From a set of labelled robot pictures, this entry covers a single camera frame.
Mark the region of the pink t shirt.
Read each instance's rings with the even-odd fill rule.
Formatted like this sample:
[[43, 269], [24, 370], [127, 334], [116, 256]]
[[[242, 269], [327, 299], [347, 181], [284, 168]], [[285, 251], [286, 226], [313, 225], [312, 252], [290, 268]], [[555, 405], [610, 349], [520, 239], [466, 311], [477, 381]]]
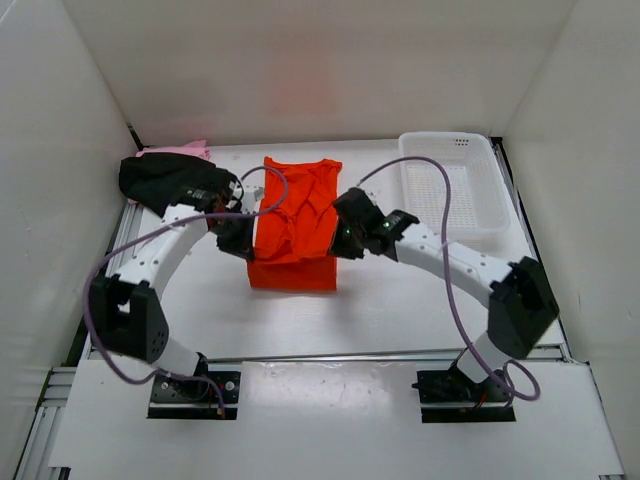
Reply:
[[214, 167], [205, 141], [181, 147], [145, 148], [121, 161], [119, 188], [129, 203], [140, 203], [163, 215], [180, 183], [207, 180]]

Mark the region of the orange garment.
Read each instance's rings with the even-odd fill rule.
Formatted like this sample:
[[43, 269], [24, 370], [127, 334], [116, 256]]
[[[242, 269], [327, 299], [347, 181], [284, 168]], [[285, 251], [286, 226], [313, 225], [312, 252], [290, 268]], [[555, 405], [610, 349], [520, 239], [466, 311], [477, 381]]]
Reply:
[[265, 197], [260, 208], [277, 203], [257, 219], [254, 259], [247, 263], [254, 289], [328, 293], [337, 289], [337, 259], [328, 253], [338, 218], [337, 199], [342, 163], [280, 163], [267, 156]]

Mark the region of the black t shirt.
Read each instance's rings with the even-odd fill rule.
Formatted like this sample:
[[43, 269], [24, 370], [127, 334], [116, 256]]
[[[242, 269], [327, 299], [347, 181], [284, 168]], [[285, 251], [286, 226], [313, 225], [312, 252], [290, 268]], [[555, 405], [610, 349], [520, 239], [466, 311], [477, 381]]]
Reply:
[[219, 193], [236, 179], [214, 163], [177, 153], [145, 153], [121, 161], [118, 183], [121, 193], [163, 216], [183, 187]]

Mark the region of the white plastic basket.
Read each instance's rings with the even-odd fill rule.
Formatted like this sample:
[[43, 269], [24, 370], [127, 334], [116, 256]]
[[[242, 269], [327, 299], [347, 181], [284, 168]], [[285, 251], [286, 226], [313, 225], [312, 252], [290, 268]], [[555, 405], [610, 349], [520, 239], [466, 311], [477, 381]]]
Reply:
[[404, 209], [447, 237], [489, 245], [510, 228], [502, 177], [490, 141], [475, 133], [410, 132], [398, 138]]

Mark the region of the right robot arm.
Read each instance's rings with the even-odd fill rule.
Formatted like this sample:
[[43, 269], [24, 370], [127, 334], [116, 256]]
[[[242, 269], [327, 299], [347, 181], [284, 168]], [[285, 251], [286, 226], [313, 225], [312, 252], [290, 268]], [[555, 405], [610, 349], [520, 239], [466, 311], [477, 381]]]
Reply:
[[523, 360], [559, 316], [543, 266], [528, 256], [517, 262], [480, 253], [442, 238], [409, 213], [385, 215], [359, 188], [333, 202], [338, 216], [331, 254], [359, 259], [365, 252], [417, 267], [457, 287], [487, 308], [486, 331], [452, 365], [455, 375], [479, 384], [509, 360]]

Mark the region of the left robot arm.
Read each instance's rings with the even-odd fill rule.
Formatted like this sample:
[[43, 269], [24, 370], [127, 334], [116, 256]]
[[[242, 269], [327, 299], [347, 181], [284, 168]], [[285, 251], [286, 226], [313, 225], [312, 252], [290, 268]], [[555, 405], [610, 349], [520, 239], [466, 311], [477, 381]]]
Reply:
[[134, 378], [114, 362], [121, 355], [178, 383], [205, 382], [207, 358], [170, 333], [161, 299], [180, 264], [206, 235], [218, 249], [243, 260], [252, 257], [254, 221], [261, 186], [250, 187], [226, 170], [211, 186], [184, 184], [159, 206], [160, 226], [121, 247], [132, 258], [111, 275], [92, 273], [85, 285], [84, 319], [93, 346], [127, 383]]

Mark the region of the white front cover board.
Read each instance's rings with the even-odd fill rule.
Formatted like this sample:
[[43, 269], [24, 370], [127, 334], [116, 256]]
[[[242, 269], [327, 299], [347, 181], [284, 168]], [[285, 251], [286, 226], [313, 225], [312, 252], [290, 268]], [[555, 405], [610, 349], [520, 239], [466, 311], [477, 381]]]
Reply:
[[504, 423], [425, 424], [410, 363], [247, 363], [237, 417], [151, 420], [149, 391], [83, 361], [49, 463], [74, 479], [597, 479], [619, 460], [589, 370], [533, 363]]

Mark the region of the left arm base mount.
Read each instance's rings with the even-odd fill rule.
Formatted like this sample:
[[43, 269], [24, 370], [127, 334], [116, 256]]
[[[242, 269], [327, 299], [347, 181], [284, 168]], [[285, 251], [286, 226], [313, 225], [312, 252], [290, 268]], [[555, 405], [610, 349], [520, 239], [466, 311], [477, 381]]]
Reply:
[[147, 418], [154, 420], [221, 420], [237, 419], [241, 371], [210, 365], [206, 376], [219, 389], [223, 407], [219, 406], [216, 390], [208, 382], [182, 381], [156, 375], [151, 386]]

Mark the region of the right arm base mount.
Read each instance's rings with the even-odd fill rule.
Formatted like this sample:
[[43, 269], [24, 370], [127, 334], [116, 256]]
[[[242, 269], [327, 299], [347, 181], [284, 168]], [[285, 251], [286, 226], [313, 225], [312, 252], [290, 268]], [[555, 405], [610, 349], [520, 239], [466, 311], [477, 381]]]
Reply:
[[418, 392], [425, 424], [511, 423], [511, 395], [487, 377], [473, 383], [457, 369], [419, 370], [411, 387]]

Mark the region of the aluminium table frame rail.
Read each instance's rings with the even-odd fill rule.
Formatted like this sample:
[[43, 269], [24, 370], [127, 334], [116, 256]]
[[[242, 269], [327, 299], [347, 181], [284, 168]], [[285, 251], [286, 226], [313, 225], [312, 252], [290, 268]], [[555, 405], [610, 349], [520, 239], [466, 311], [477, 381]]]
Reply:
[[27, 442], [14, 474], [16, 479], [66, 479], [67, 467], [48, 465], [51, 449], [62, 420], [76, 367], [95, 350], [107, 361], [109, 370], [127, 384], [133, 378], [117, 367], [108, 350], [124, 345], [129, 335], [118, 325], [120, 303], [127, 303], [131, 285], [118, 280], [115, 273], [124, 261], [124, 252], [131, 248], [139, 230], [142, 216], [140, 206], [123, 208], [110, 250], [93, 268], [82, 292], [82, 322], [79, 324], [72, 348], [65, 362], [50, 369], [38, 394], [35, 415]]

